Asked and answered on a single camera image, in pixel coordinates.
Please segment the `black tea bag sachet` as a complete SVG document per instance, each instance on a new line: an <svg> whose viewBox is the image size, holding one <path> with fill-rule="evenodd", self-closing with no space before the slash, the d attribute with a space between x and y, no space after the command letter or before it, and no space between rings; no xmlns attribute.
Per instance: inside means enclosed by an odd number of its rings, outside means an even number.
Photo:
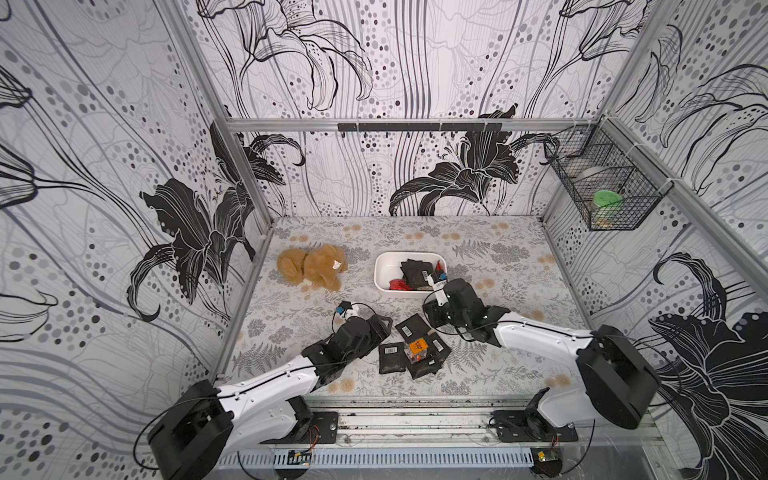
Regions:
<svg viewBox="0 0 768 480"><path fill-rule="evenodd" d="M423 260L407 259L400 264L403 281L411 290L420 290L430 286L428 278L434 272L432 263Z"/></svg>

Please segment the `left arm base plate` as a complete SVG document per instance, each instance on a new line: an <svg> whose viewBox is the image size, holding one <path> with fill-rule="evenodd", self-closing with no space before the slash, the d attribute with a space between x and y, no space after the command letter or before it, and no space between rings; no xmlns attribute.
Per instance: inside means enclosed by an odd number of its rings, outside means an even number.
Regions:
<svg viewBox="0 0 768 480"><path fill-rule="evenodd" d="M314 412L310 420L302 421L286 436L269 440L277 445L330 445L337 440L339 413L337 411Z"/></svg>

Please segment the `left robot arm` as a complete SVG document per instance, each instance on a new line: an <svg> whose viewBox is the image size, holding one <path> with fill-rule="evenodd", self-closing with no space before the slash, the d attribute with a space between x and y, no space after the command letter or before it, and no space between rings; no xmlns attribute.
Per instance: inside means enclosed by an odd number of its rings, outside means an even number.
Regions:
<svg viewBox="0 0 768 480"><path fill-rule="evenodd" d="M341 376L350 363L375 350L393 321L377 314L353 316L329 337L285 365L220 387L192 385L154 421L147 441L164 479L202 479L223 455L285 441L314 445L321 428L306 395Z"/></svg>

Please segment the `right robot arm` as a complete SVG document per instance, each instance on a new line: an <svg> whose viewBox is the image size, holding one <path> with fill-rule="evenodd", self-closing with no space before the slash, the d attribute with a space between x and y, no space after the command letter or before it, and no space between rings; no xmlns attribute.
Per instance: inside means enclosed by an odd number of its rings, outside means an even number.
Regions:
<svg viewBox="0 0 768 480"><path fill-rule="evenodd" d="M519 349L575 369L579 379L566 387L545 387L529 401L523 425L543 438L568 424L600 418L636 429L656 396L661 379L620 330L574 330L489 306L463 279L450 280L428 295L422 310L433 327L480 343Z"/></svg>

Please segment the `red foil tea bag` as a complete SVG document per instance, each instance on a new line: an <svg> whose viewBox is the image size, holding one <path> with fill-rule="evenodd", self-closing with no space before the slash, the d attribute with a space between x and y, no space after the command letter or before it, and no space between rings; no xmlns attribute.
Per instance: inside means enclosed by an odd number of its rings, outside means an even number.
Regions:
<svg viewBox="0 0 768 480"><path fill-rule="evenodd" d="M414 288L404 279L393 279L389 281L391 291L413 291Z"/></svg>

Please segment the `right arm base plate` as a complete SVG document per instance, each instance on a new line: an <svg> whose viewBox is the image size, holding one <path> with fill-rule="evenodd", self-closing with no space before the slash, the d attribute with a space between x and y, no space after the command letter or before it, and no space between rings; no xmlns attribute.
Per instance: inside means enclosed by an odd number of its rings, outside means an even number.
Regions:
<svg viewBox="0 0 768 480"><path fill-rule="evenodd" d="M540 442L558 445L579 440L574 427L556 428L538 416L528 415L522 410L493 411L488 427L502 443Z"/></svg>

